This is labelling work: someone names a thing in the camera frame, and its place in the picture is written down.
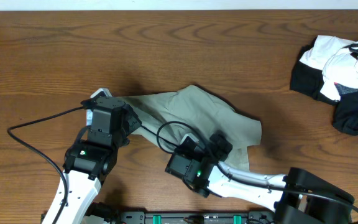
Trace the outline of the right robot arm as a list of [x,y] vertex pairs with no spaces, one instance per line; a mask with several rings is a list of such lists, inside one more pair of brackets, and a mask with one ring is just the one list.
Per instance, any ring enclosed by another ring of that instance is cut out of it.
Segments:
[[350,223],[354,198],[306,170],[263,175],[236,169],[225,159],[232,144],[220,131],[209,140],[186,134],[165,168],[203,197],[211,194],[261,205],[275,223]]

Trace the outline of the khaki green shorts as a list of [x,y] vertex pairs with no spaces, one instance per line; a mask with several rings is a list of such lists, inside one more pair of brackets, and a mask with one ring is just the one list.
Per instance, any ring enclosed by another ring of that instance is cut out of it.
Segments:
[[217,96],[190,85],[176,92],[123,96],[122,99],[133,107],[142,121],[142,127],[134,134],[172,152],[182,137],[191,131],[177,124],[178,121],[207,139],[221,130],[233,146],[225,163],[235,169],[249,170],[247,148],[260,144],[261,122],[236,113]]

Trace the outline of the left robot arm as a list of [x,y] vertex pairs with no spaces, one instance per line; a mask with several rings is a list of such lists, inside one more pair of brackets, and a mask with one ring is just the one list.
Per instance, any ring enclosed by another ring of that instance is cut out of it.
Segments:
[[129,144],[128,136],[141,126],[124,100],[100,96],[87,100],[92,122],[78,133],[65,153],[63,176],[43,223],[81,223],[87,209],[117,162],[118,149]]

